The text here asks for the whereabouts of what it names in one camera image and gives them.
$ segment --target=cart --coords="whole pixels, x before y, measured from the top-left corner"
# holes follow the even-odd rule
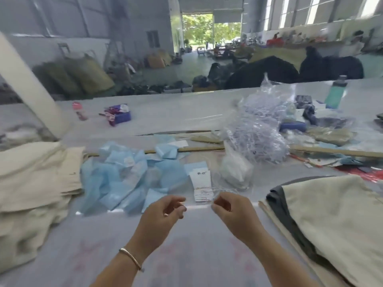
[[[200,54],[203,54],[205,56],[205,48],[203,46],[200,46],[200,47],[197,47],[197,53],[198,53],[198,56]]]

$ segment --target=stack of folded clothes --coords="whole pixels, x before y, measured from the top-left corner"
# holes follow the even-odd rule
[[[383,285],[383,198],[361,177],[309,177],[259,203],[326,287]]]

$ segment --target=white plastic bag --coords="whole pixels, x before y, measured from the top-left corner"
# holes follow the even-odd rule
[[[235,188],[246,190],[254,171],[251,164],[242,154],[234,151],[227,142],[224,142],[226,155],[222,159],[219,171],[222,177]]]

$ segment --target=person's right hand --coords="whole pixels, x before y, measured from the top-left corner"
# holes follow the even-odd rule
[[[229,231],[247,246],[265,231],[251,201],[244,196],[221,192],[211,208]]]

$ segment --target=person's left hand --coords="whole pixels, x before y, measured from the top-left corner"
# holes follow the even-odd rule
[[[178,219],[187,210],[181,202],[186,198],[169,195],[152,203],[144,212],[134,235],[126,245],[129,251],[142,264],[145,259],[165,241]]]

